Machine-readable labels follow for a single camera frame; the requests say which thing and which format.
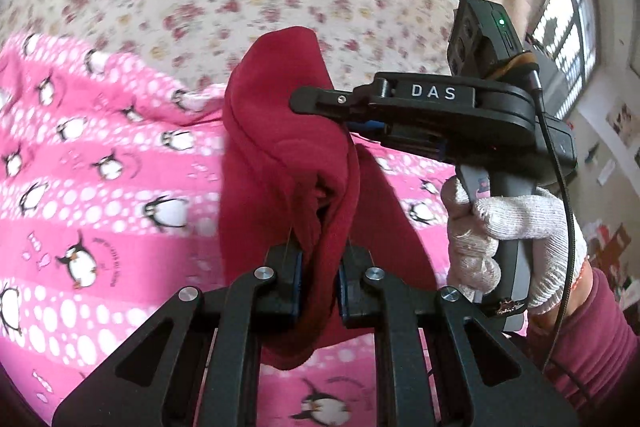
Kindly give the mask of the maroon sleeved forearm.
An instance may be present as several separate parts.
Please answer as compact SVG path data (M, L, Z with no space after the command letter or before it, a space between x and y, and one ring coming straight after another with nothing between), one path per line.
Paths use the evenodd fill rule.
M583 426L637 426L639 336L602 271L584 263L570 295L582 303L565 317L544 376Z

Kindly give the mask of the white knit gloved hand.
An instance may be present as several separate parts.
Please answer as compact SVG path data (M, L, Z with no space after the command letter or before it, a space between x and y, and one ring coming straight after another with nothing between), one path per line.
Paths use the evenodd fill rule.
M442 186L440 197L448 212L450 285L468 298L489 294L504 274L496 259L499 244L530 239L533 269L527 311L540 317L560 305L572 243L561 199L538 188L533 195L471 202L455 176Z

